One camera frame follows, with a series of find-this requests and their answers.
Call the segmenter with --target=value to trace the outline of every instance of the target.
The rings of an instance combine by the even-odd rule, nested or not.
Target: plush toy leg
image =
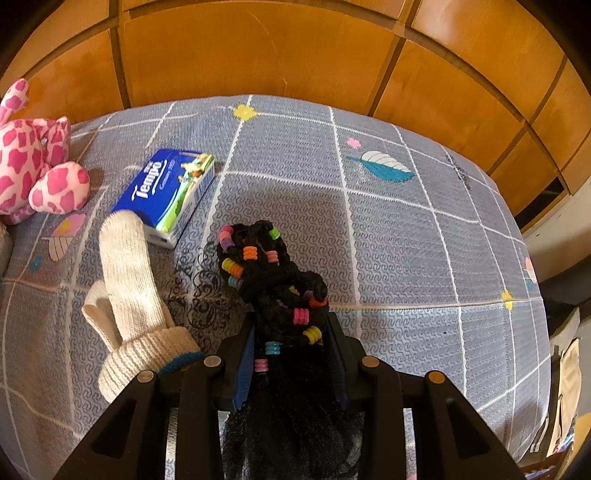
[[[81,209],[88,200],[90,178],[76,162],[49,168],[29,193],[29,203],[37,212],[64,215]]]
[[[6,92],[0,103],[0,127],[4,125],[13,112],[27,106],[29,101],[29,84],[25,79],[17,80]]]
[[[31,125],[35,129],[35,134],[39,140],[47,138],[49,129],[56,124],[55,120],[49,120],[47,118],[34,118],[28,121],[31,122]]]
[[[35,210],[30,205],[25,205],[10,215],[0,215],[0,221],[5,225],[16,225],[27,220],[33,213],[35,213]]]
[[[70,121],[65,116],[58,119],[47,131],[47,144],[43,161],[50,167],[55,167],[68,160],[71,132]]]

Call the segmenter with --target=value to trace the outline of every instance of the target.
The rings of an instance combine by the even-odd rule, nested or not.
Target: gray bed sheet
[[[495,183],[400,127],[246,95],[74,126],[70,159],[90,171],[92,185],[81,227],[67,232],[64,217],[38,213],[10,229],[15,248],[0,285],[0,445],[23,478],[51,478],[107,406],[96,384],[106,349],[80,308],[102,276],[102,221],[164,147],[216,157],[214,182],[177,248],[150,246],[162,297],[206,353],[238,331],[245,311],[217,274],[216,232],[269,219],[300,267],[324,277],[346,333],[401,371],[445,372],[511,455],[524,454],[548,407],[550,348],[527,249]],[[377,167],[367,152],[392,161]]]

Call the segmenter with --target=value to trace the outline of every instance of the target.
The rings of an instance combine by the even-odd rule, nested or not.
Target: pink flower print
[[[361,142],[356,138],[349,137],[347,139],[347,145],[353,147],[355,150],[361,147]]]

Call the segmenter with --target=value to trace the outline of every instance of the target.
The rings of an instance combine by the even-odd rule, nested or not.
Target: glove cuff
[[[99,375],[99,389],[111,403],[142,370],[170,373],[197,361],[199,347],[185,327],[156,330],[111,352]]]

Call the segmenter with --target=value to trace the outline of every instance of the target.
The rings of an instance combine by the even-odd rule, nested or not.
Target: cardboard box
[[[131,210],[146,241],[173,249],[213,180],[213,155],[160,149],[135,176],[112,212]]]

